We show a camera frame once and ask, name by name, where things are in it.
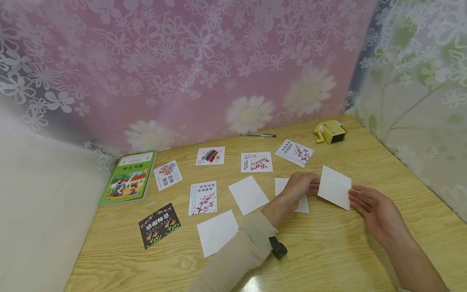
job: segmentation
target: green floral curtain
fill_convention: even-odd
[[[466,1],[379,2],[347,112],[467,221]]]

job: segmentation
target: beige sleeve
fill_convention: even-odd
[[[189,292],[231,291],[251,269],[271,252],[269,237],[277,229],[261,212],[251,216],[214,256],[190,287]]]
[[[402,289],[402,288],[398,288],[398,289],[397,289],[397,292],[412,292],[412,291],[405,290],[405,289]]]

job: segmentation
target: silver pen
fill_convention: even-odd
[[[275,138],[275,134],[240,134],[240,136],[248,136],[248,137],[267,137],[267,138]]]

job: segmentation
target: card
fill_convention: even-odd
[[[139,225],[144,249],[153,246],[181,226],[172,203],[144,218]]]
[[[276,197],[284,190],[285,185],[289,181],[288,178],[276,178]],[[310,209],[308,207],[308,198],[306,195],[303,195],[298,201],[298,208],[294,211],[297,213],[310,213]]]
[[[195,165],[224,164],[225,146],[199,148]]]
[[[315,152],[313,149],[290,140],[285,140],[277,150],[276,155],[298,166],[305,167],[313,152]]]
[[[229,190],[243,216],[269,203],[268,197],[251,175],[230,185]]]
[[[175,160],[172,160],[158,168],[154,168],[154,177],[156,178],[157,188],[159,191],[162,191],[183,179]]]
[[[349,190],[352,188],[352,179],[323,165],[318,196],[350,210]]]
[[[271,152],[241,154],[241,172],[272,172]]]
[[[217,212],[217,181],[192,184],[188,216]]]
[[[218,252],[238,231],[232,210],[206,220],[197,227],[205,257]]]

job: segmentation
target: book cover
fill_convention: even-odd
[[[155,151],[121,157],[100,201],[100,206],[143,200],[146,197],[146,186],[155,157]]]

